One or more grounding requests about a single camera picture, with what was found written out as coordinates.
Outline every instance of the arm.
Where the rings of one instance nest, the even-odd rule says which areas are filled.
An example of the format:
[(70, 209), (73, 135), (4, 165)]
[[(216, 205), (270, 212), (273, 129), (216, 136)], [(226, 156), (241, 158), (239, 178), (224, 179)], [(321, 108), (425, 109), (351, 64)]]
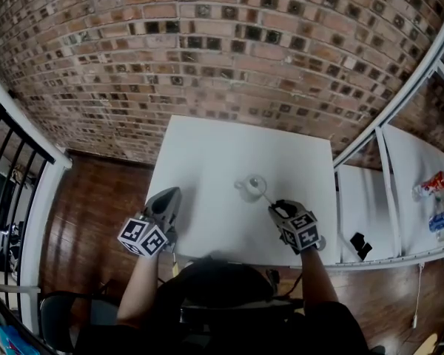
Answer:
[(322, 302), (338, 302), (331, 280), (313, 246), (301, 252), (303, 262), (304, 310), (308, 314)]
[(153, 306), (158, 287), (158, 258), (159, 255), (138, 258), (118, 308), (118, 324), (138, 328)]

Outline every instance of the hardwood floor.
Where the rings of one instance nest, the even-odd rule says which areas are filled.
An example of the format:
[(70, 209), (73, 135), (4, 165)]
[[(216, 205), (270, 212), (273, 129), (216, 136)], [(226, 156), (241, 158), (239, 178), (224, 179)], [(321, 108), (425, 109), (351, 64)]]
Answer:
[[(144, 206), (152, 170), (73, 155), (50, 215), (41, 258), (43, 292), (92, 293), (112, 280), (119, 298), (136, 257), (116, 239), (125, 219)], [(387, 354), (414, 353), (432, 333), (444, 329), (444, 260), (423, 270), (419, 319), (410, 329), (417, 298), (418, 267), (331, 273), (340, 301), (357, 318), (371, 347)], [(279, 268), (280, 293), (288, 291), (299, 271)], [(171, 259), (161, 257), (159, 276), (171, 277)], [(301, 297), (300, 285), (293, 297)]]

